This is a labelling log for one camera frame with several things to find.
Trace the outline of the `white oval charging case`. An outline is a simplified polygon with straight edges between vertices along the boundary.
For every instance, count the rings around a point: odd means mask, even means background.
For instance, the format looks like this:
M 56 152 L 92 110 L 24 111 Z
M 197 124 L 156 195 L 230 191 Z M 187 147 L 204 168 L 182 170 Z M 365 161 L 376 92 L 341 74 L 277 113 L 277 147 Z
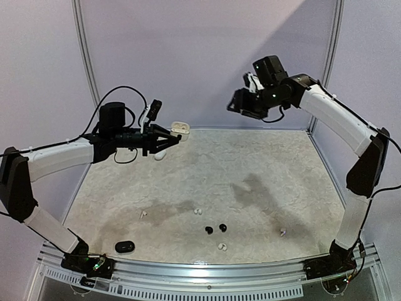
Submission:
M 167 154 L 167 151 L 166 150 L 162 150 L 162 151 L 154 154 L 154 159 L 156 161 L 161 161 L 166 156 L 166 154 Z

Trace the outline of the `white square charging case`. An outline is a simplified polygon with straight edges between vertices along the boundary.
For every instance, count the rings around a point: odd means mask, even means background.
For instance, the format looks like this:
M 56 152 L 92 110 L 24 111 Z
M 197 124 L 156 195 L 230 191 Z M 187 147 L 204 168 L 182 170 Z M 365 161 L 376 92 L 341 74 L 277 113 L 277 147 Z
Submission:
M 190 135 L 190 125 L 185 122 L 172 122 L 170 134 L 175 137 L 181 136 L 180 141 L 185 142 Z

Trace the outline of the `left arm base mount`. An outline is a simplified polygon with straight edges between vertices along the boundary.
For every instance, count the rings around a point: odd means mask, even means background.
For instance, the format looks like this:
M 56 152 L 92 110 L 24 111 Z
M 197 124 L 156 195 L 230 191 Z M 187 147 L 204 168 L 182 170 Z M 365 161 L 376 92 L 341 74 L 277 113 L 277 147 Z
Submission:
M 65 253 L 61 267 L 85 274 L 87 278 L 111 279 L 116 261 L 106 255 L 91 255 L 87 251 Z

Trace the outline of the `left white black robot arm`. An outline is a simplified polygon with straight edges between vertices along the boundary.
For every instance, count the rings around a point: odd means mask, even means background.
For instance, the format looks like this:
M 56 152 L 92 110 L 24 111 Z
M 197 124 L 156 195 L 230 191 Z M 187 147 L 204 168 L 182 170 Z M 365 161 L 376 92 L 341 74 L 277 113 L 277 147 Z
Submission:
M 147 156 L 177 145 L 180 135 L 155 124 L 161 104 L 154 100 L 145 109 L 146 121 L 137 128 L 126 125 L 129 109 L 124 103 L 110 102 L 100 107 L 99 121 L 89 134 L 36 150 L 7 148 L 1 161 L 1 202 L 7 215 L 69 254 L 69 262 L 79 272 L 88 272 L 93 258 L 87 254 L 87 245 L 39 206 L 31 185 L 72 167 L 103 162 L 119 149 L 142 151 Z

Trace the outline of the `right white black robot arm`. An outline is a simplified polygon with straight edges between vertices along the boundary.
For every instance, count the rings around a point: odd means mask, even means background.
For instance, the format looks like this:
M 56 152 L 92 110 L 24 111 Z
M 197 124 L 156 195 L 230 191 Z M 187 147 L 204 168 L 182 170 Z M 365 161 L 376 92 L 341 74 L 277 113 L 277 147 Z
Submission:
M 367 220 L 387 156 L 389 133 L 363 120 L 307 74 L 289 76 L 276 55 L 253 63 L 254 72 L 243 75 L 245 86 L 234 92 L 227 110 L 265 121 L 270 109 L 300 108 L 323 122 L 356 154 L 358 160 L 346 175 L 348 199 L 340 229 L 324 260 L 328 273 L 348 263 Z

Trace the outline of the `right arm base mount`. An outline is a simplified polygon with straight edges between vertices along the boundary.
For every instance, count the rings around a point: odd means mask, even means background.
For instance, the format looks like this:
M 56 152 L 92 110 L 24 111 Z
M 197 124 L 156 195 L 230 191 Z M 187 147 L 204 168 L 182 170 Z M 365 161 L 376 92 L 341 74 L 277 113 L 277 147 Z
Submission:
M 353 255 L 345 260 L 336 255 L 325 255 L 304 260 L 302 264 L 308 280 L 345 273 L 357 267 Z

